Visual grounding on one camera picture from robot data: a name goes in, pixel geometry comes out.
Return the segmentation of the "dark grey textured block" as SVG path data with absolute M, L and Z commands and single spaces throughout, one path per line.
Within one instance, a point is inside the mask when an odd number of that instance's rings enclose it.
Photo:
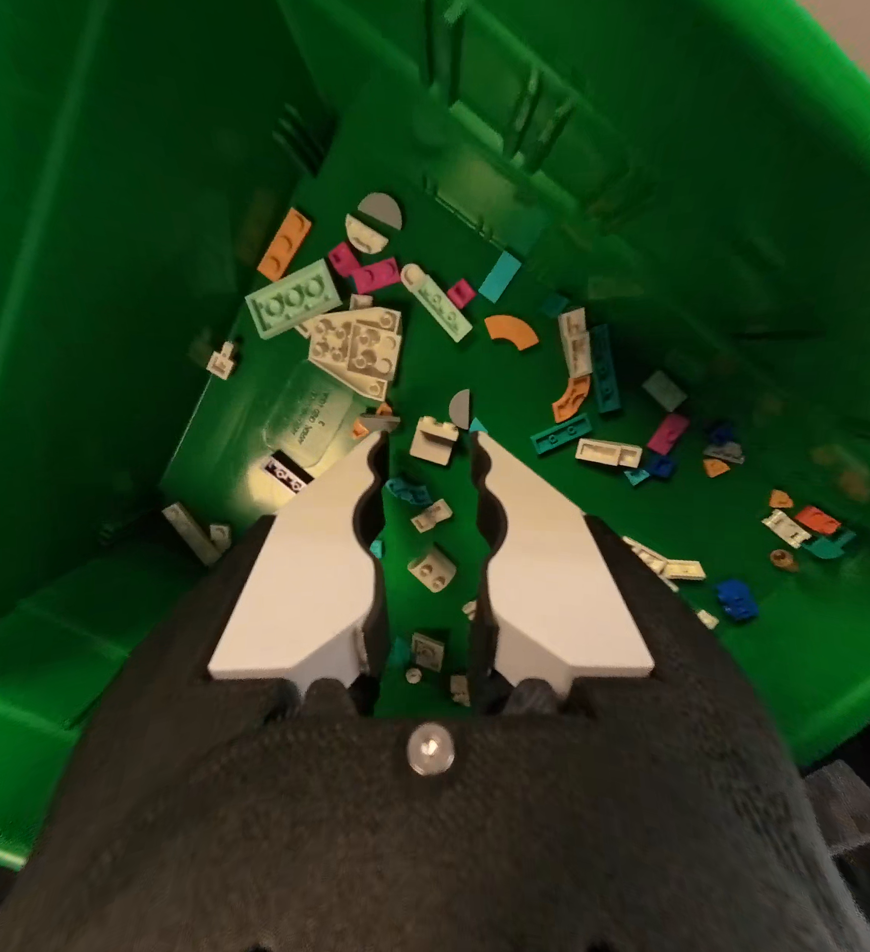
M 805 775 L 804 782 L 833 862 L 870 923 L 870 787 L 843 760 Z

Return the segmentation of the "small white lego brick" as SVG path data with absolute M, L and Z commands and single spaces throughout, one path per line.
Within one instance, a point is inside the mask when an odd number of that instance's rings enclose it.
M 446 468 L 460 435 L 461 431 L 452 422 L 440 422 L 430 415 L 422 415 L 417 420 L 408 452 L 416 460 Z

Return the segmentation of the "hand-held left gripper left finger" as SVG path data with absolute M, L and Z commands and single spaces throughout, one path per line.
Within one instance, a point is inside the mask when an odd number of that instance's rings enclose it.
M 207 671 L 216 681 L 379 681 L 391 639 L 381 561 L 389 438 L 364 437 L 274 518 Z

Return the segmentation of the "green plastic bin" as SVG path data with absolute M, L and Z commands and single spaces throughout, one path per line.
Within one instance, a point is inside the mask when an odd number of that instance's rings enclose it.
M 870 724 L 870 81 L 794 2 L 0 2 L 0 867 L 32 851 L 123 661 L 235 535 L 297 400 L 349 395 L 244 295 L 287 213 L 331 267 L 372 193 L 381 260 L 473 299 L 461 342 L 399 280 L 393 635 L 444 631 L 485 545 L 470 443 L 409 456 L 458 391 L 618 533 L 751 589 L 720 639 L 801 766 Z

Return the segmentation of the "pile of lego pieces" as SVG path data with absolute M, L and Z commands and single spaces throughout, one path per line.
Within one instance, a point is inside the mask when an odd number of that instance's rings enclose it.
M 240 508 L 267 511 L 262 547 L 276 515 L 311 482 L 364 437 L 376 432 L 388 436 L 398 427 L 398 415 L 382 403 L 396 374 L 404 321 L 398 310 L 384 306 L 341 309 L 322 260 L 253 292 L 247 310 L 258 325 L 250 335 L 251 370 L 232 397 L 215 397 L 212 385 L 206 387 L 171 459 L 167 480 L 171 488 L 199 485 L 204 493 L 214 492 L 221 515 L 246 520 Z M 216 681 L 207 671 L 261 547 L 210 627 L 213 638 L 201 670 L 210 684 L 278 680 Z M 486 705 L 511 689 L 488 669 L 487 649 L 494 645 L 477 617 L 487 556 L 475 601 L 464 609 L 470 619 L 468 679 L 458 677 L 461 685 L 452 689 L 459 703 L 466 703 L 470 692 Z M 658 610 L 658 584 L 647 586 L 643 598 L 627 598 L 617 572 L 607 565 L 643 635 L 644 612 Z M 298 691 L 294 684 L 278 681 Z

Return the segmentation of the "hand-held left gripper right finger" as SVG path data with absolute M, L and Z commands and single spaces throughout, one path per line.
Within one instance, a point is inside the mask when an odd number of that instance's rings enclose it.
M 473 437 L 471 456 L 489 545 L 477 606 L 494 645 L 489 671 L 554 692 L 651 675 L 654 658 L 585 512 L 486 433 Z

